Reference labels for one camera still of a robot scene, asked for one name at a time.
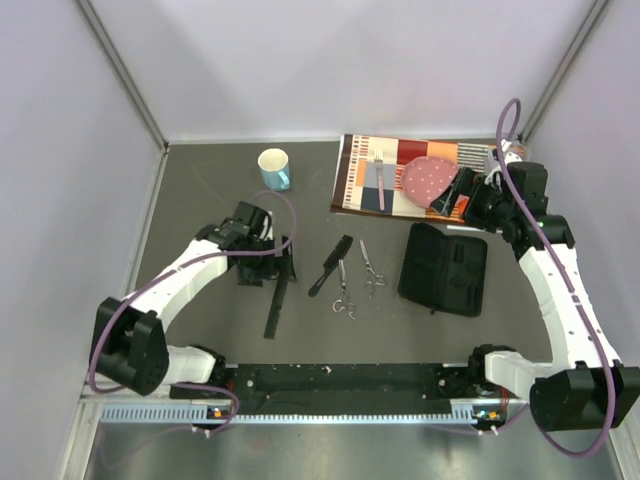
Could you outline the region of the long black barber comb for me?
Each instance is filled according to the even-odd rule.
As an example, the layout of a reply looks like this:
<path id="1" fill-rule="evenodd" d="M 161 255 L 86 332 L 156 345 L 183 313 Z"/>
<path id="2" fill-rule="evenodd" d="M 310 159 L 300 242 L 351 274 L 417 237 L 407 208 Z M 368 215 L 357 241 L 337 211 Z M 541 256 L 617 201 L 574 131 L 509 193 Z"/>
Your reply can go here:
<path id="1" fill-rule="evenodd" d="M 286 297 L 288 281 L 279 279 L 276 282 L 274 295 L 269 309 L 267 322 L 264 329 L 264 338 L 273 340 L 276 336 L 281 310 Z"/>

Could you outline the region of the black zip tool case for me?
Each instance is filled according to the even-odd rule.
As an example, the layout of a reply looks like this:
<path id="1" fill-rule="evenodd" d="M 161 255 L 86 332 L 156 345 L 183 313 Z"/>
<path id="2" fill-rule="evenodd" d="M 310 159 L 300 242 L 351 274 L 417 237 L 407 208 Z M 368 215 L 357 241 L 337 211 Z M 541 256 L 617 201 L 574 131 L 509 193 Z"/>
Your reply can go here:
<path id="1" fill-rule="evenodd" d="M 415 223 L 409 231 L 397 292 L 433 312 L 477 317 L 482 311 L 487 253 L 482 239 L 447 235 Z"/>

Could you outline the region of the silver straight scissors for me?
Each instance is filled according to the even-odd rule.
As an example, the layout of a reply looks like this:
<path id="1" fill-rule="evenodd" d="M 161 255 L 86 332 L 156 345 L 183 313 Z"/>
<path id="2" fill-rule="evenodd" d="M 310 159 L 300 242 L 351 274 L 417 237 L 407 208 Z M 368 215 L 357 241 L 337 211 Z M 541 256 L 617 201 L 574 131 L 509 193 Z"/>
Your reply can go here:
<path id="1" fill-rule="evenodd" d="M 375 293 L 376 288 L 385 286 L 387 281 L 382 274 L 378 274 L 374 270 L 363 239 L 359 240 L 359 245 L 360 245 L 362 258 L 365 265 L 366 281 L 364 284 L 364 289 L 368 293 L 368 295 L 372 297 Z"/>

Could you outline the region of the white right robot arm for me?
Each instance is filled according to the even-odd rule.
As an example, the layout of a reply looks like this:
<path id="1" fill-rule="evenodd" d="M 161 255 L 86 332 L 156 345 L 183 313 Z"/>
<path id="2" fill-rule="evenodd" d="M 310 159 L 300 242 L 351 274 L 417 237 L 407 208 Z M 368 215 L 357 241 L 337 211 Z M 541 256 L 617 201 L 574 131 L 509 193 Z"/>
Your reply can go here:
<path id="1" fill-rule="evenodd" d="M 422 182 L 439 214 L 450 215 L 464 196 L 461 217 L 467 225 L 501 232 L 533 289 L 551 345 L 548 366 L 489 346 L 483 360 L 467 370 L 467 384 L 481 396 L 501 386 L 527 400 L 545 432 L 615 429 L 639 398 L 639 370 L 623 365 L 600 328 L 569 225 L 546 211 L 547 179 L 538 163 L 511 162 L 494 183 L 470 168 L 438 160 Z"/>

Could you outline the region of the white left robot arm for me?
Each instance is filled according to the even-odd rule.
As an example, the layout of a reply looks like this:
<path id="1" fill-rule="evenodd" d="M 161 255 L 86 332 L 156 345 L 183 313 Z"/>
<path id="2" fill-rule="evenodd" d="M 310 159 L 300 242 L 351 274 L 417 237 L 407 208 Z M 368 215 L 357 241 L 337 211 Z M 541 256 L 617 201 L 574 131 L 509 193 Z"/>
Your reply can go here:
<path id="1" fill-rule="evenodd" d="M 210 283 L 236 271 L 242 285 L 281 282 L 292 263 L 289 235 L 277 244 L 273 215 L 241 202 L 221 224 L 203 227 L 187 248 L 147 284 L 121 299 L 108 297 L 96 311 L 88 382 L 114 382 L 114 390 L 141 396 L 161 386 L 216 396 L 226 387 L 225 358 L 200 345 L 176 347 L 166 333 L 178 314 Z"/>

